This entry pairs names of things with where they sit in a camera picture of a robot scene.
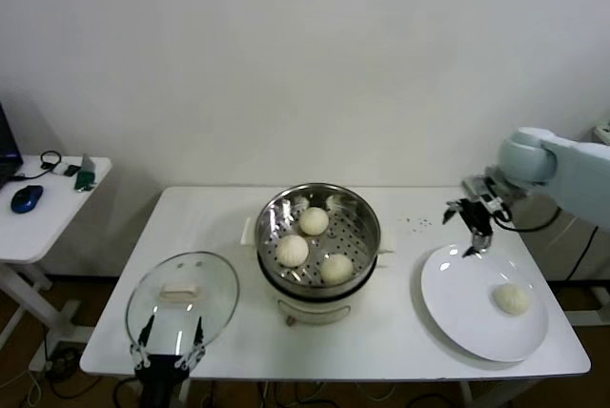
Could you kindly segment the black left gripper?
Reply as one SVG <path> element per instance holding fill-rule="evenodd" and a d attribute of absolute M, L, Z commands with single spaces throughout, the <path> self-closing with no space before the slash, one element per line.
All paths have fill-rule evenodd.
<path fill-rule="evenodd" d="M 149 355 L 146 347 L 152 331 L 155 315 L 151 315 L 141 329 L 137 341 L 131 344 L 134 374 L 142 384 L 139 407 L 168 408 L 174 388 L 185 381 L 205 356 L 202 317 L 195 326 L 193 344 L 182 357 L 175 355 Z"/>

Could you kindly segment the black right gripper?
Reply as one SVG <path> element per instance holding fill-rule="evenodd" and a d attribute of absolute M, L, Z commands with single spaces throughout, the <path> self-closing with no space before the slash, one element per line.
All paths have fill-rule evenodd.
<path fill-rule="evenodd" d="M 448 201 L 443 213 L 442 224 L 447 224 L 456 214 L 460 215 L 469 231 L 472 233 L 471 245 L 462 257 L 481 255 L 488 251 L 492 243 L 493 229 L 490 223 L 491 215 L 480 202 L 469 199 Z"/>

